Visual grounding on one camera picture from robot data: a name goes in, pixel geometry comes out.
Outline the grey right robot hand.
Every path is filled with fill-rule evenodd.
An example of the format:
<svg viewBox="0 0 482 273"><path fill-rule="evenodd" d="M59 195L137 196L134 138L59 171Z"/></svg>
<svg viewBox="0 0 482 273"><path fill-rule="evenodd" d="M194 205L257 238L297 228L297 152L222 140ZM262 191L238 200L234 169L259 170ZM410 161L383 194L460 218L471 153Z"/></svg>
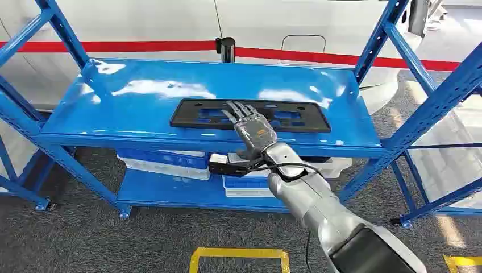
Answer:
<svg viewBox="0 0 482 273"><path fill-rule="evenodd" d="M227 101L234 112L222 109L222 113L232 122L237 135L244 142L246 149L237 154L245 160L262 157L262 152L277 143L277 135L264 115L249 104L239 101Z"/></svg>

